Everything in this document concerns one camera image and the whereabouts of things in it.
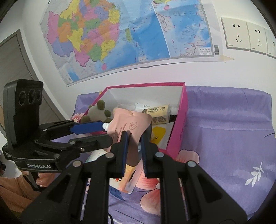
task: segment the door hinge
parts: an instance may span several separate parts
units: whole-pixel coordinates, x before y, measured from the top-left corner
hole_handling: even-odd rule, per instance
[[[30,71],[28,70],[28,73],[30,74],[30,76],[32,77],[32,75],[31,75],[31,73],[30,73]]]

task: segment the map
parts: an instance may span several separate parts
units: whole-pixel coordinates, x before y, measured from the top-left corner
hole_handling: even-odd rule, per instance
[[[41,29],[67,85],[152,61],[219,55],[200,0],[52,0]]]

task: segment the stuffed animal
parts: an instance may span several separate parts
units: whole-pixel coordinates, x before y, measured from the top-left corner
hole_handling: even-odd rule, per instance
[[[93,121],[102,121],[104,123],[110,123],[112,121],[111,112],[109,110],[105,110],[105,102],[103,100],[99,100],[96,105],[88,107],[87,115],[83,115],[81,117],[81,123],[85,122],[93,122]]]

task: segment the plush toy ear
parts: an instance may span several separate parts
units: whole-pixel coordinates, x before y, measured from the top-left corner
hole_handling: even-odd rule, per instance
[[[104,115],[107,117],[107,118],[109,118],[109,117],[111,117],[111,112],[110,112],[110,110],[106,110],[105,112],[104,112]]]
[[[111,121],[112,121],[111,118],[107,118],[107,119],[104,120],[104,123],[110,123]]]
[[[103,100],[99,100],[99,101],[97,102],[97,108],[98,108],[99,110],[104,110],[104,108],[105,108],[105,102],[104,102]]]
[[[90,122],[90,118],[88,115],[83,115],[81,117],[81,123]]]

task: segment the outlet plate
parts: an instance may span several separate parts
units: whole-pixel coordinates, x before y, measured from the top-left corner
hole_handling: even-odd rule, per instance
[[[267,54],[267,42],[265,29],[254,23],[246,22],[250,40],[250,50]]]
[[[266,30],[268,56],[276,58],[276,38],[271,30]]]
[[[221,17],[226,46],[230,49],[250,50],[246,21]]]

